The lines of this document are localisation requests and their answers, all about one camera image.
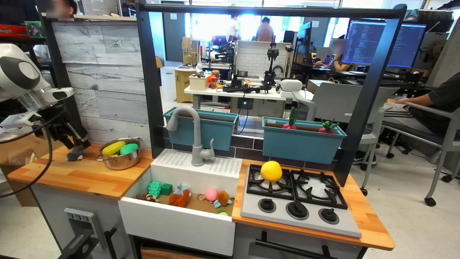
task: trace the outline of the office chair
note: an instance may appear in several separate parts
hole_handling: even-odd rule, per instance
[[[397,133],[394,141],[390,146],[389,150],[389,159],[392,159],[392,150],[396,144],[396,140],[400,135],[417,140],[417,141],[423,141],[429,146],[433,146],[436,148],[440,148],[442,154],[440,159],[436,164],[436,171],[433,176],[433,182],[432,182],[432,187],[425,199],[426,205],[433,207],[436,206],[436,200],[433,199],[433,194],[436,192],[438,187],[438,182],[440,179],[442,170],[443,170],[443,164],[446,160],[448,153],[456,153],[460,151],[460,138],[456,137],[459,130],[460,130],[460,108],[458,108],[453,112],[446,112],[446,111],[440,111],[436,108],[430,108],[430,107],[422,107],[422,105],[416,105],[416,104],[407,104],[407,107],[412,107],[415,110],[422,110],[430,114],[436,114],[439,117],[445,117],[449,120],[449,128],[446,131],[445,137],[436,135],[433,131],[430,131],[428,127],[412,127],[407,124],[407,121],[405,118],[397,118],[397,117],[390,117],[384,120],[384,128]],[[443,182],[449,183],[452,179],[456,177],[456,174],[459,173],[460,169],[460,161],[458,161],[456,169],[453,171],[453,174],[443,177]]]
[[[348,124],[351,115],[356,110],[359,97],[361,94],[361,85],[343,85],[343,84],[323,84],[321,88],[315,92],[315,97],[311,102],[304,101],[308,107],[307,120],[328,120],[336,123]],[[367,121],[369,130],[361,137],[360,146],[367,146],[364,161],[369,161],[366,166],[366,177],[361,184],[361,192],[367,196],[367,183],[370,179],[371,161],[376,156],[376,147],[379,144],[379,137],[382,133],[382,125],[384,120],[384,104],[390,97],[397,92],[399,88],[380,88],[377,98],[374,101],[373,111]]]

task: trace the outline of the plastic bin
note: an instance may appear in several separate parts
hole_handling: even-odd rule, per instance
[[[264,118],[264,156],[331,164],[347,137],[340,127],[334,130],[334,134],[317,133],[323,125],[315,121],[297,121],[298,130],[284,130],[285,124],[288,120]]]
[[[176,108],[164,114],[170,121]],[[232,134],[238,127],[238,114],[223,114],[213,111],[198,111],[202,118],[202,143],[205,148],[210,147],[210,141],[215,138],[215,150],[229,151],[232,143]],[[177,131],[170,131],[170,141],[179,146],[193,146],[193,120],[190,115],[179,115]]]

